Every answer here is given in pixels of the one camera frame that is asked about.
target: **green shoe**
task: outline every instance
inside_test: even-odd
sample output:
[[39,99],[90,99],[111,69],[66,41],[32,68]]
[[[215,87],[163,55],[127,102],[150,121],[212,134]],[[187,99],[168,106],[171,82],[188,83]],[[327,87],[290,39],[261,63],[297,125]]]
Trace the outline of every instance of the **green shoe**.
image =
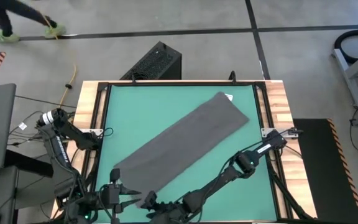
[[45,35],[44,37],[46,39],[53,39],[56,36],[60,36],[60,35],[64,35],[66,34],[66,27],[60,24],[57,24],[56,28],[47,28],[45,30]]
[[20,40],[20,37],[16,34],[12,34],[9,37],[5,37],[0,30],[0,43],[16,43]]

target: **concrete floor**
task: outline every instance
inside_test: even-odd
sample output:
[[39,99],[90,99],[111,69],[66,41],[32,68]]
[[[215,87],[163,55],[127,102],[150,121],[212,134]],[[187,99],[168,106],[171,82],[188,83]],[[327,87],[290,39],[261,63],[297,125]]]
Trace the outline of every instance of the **concrete floor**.
[[[251,28],[244,0],[41,0],[28,3],[67,25],[69,34]],[[251,3],[258,27],[358,25],[358,1],[251,0]],[[11,20],[15,32],[21,36],[42,35],[43,28],[32,21],[15,15]],[[349,140],[349,119],[354,111],[352,98],[335,60],[330,57],[336,37],[345,31],[261,32],[259,35],[270,77],[284,80],[293,117],[334,120],[358,189],[358,152]],[[0,85],[15,83],[18,95],[58,103],[64,84],[71,78],[74,60],[79,72],[65,104],[76,105],[83,80],[120,78],[160,40],[183,54],[183,79],[227,79],[231,70],[235,70],[240,79],[264,78],[253,33],[238,32],[58,42],[36,40],[0,45],[0,51],[7,53],[0,68]],[[358,56],[358,40],[347,41],[346,50]],[[35,110],[52,108],[16,99],[12,126]],[[358,145],[358,128],[354,129],[354,140]],[[28,156],[45,154],[38,142],[12,150]],[[21,173],[19,185],[27,185],[37,178]],[[45,179],[26,189],[19,194],[18,207],[46,202],[42,206],[49,215],[52,203],[48,200],[53,198],[51,186],[50,180]],[[29,199],[29,195],[40,189],[43,194],[39,198]],[[46,219],[39,206],[19,213],[19,223]]]

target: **wooden table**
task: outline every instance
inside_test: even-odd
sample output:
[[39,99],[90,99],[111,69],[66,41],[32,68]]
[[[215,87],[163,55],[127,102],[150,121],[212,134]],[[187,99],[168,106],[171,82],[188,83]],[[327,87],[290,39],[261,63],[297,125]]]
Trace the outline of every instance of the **wooden table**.
[[[130,83],[131,81],[85,81],[83,82],[80,98],[78,100],[77,109],[74,117],[73,124],[77,128],[90,128],[91,119],[93,115],[94,105],[96,101],[96,94],[98,89],[99,82],[109,82],[109,83]],[[143,80],[138,82],[158,82],[163,83],[166,82],[164,80]],[[186,82],[231,82],[230,80],[176,80],[178,83],[186,83]],[[237,82],[261,82],[260,80],[238,80]],[[280,80],[270,80],[270,81],[262,81],[265,82],[265,86],[267,89],[268,101],[270,105],[270,110],[273,118],[273,123],[275,128],[288,129],[294,127],[290,107],[288,105],[287,96],[285,94],[284,84]],[[99,104],[99,113],[96,118],[96,128],[101,128],[101,120],[102,120],[102,110],[104,106],[104,98],[106,92],[102,91],[100,104]],[[262,112],[262,117],[264,120],[265,127],[268,127],[267,123],[267,113],[264,105],[264,99],[262,98],[262,94],[259,94],[259,102],[260,109]],[[300,152],[298,140],[287,140],[288,146]],[[70,158],[72,158],[77,147],[74,142],[70,142],[67,147],[67,154]],[[82,170],[83,162],[85,157],[85,151],[78,151],[76,157],[73,159],[73,167],[78,169],[80,172]],[[308,179],[306,176],[305,167],[303,165],[303,161],[293,152],[284,150],[282,157],[283,170],[285,174],[285,180],[287,182],[287,189],[291,192],[296,201],[303,207],[306,213],[311,215],[312,217],[316,217],[316,210],[314,208],[313,199],[311,197],[311,192],[309,188]],[[88,172],[91,169],[93,160],[90,160]],[[278,204],[280,208],[280,214],[282,218],[286,218],[287,214],[285,211],[285,203],[283,196],[279,189],[276,187]],[[53,206],[52,216],[57,211],[57,204]]]

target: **black floor line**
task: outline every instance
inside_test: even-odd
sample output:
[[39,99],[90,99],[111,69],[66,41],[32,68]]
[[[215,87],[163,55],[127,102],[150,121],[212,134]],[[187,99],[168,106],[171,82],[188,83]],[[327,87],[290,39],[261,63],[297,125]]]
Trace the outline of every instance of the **black floor line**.
[[[162,30],[145,32],[118,32],[105,34],[70,34],[61,37],[61,39],[97,39],[97,38],[115,38],[115,37],[148,37],[160,35],[192,35],[192,34],[233,34],[249,32],[290,32],[290,31],[319,31],[319,30],[347,30],[358,29],[358,25],[345,26],[310,26],[310,27],[276,27],[276,28],[229,28],[229,29],[195,29],[195,30]],[[45,40],[42,36],[22,37],[21,40]]]
[[[192,35],[192,34],[232,34],[252,32],[251,28],[233,28],[233,29],[196,29],[196,30],[162,30],[145,32],[120,32],[105,34],[70,34],[61,36],[59,39],[96,39],[96,38],[114,38],[114,37],[151,37],[160,35]],[[21,40],[45,40],[42,36],[21,37]]]
[[258,32],[289,32],[358,29],[358,25],[258,28]]
[[246,5],[247,5],[249,21],[251,23],[252,34],[254,35],[256,50],[257,50],[258,58],[259,58],[259,62],[260,62],[260,67],[262,69],[262,74],[266,80],[269,80],[270,79],[269,70],[267,68],[265,53],[264,53],[264,49],[262,47],[262,41],[260,40],[254,10],[252,8],[251,1],[250,0],[245,0],[245,1],[246,1]]

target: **person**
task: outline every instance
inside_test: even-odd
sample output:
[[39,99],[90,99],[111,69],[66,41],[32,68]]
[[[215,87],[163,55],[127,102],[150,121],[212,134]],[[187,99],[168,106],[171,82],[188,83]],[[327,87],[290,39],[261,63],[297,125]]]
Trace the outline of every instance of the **person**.
[[13,33],[12,24],[6,11],[13,12],[14,14],[26,17],[47,26],[44,35],[46,39],[52,39],[55,38],[55,36],[66,33],[66,28],[63,25],[57,24],[48,16],[45,16],[44,18],[39,11],[24,4],[23,2],[18,0],[0,0],[0,43],[14,43],[18,42],[20,39],[18,35]]

